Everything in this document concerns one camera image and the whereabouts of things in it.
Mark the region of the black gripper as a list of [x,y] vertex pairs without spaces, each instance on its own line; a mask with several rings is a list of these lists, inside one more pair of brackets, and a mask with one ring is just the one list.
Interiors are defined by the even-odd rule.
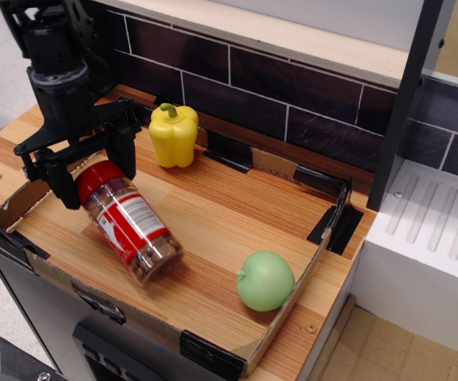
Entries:
[[29,181],[43,179],[69,210],[81,206],[71,171],[80,159],[104,149],[126,175],[136,175],[134,139],[141,131],[141,105],[131,98],[95,105],[86,85],[33,86],[43,125],[18,144]]

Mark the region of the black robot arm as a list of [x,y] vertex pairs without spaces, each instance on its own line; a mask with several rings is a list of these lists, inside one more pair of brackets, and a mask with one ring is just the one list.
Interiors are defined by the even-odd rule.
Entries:
[[28,181],[45,181],[70,210],[82,202],[69,166],[100,150],[123,173],[136,174],[134,139],[144,122],[132,99],[95,105],[87,57],[94,22],[79,1],[0,1],[22,55],[43,125],[14,148]]

